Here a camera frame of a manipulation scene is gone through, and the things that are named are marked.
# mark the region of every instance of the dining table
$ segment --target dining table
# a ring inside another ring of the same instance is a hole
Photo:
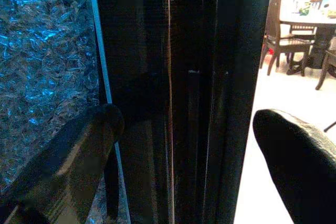
[[[322,63],[325,57],[325,51],[330,47],[330,41],[335,36],[336,18],[328,18],[322,14],[308,14],[300,16],[296,13],[280,15],[280,23],[292,26],[314,26],[316,27],[316,35],[312,49],[309,53],[307,67],[314,69],[322,69]],[[288,75],[301,71],[300,61],[294,61],[293,66],[287,71]],[[336,78],[336,68],[331,66],[328,73]]]

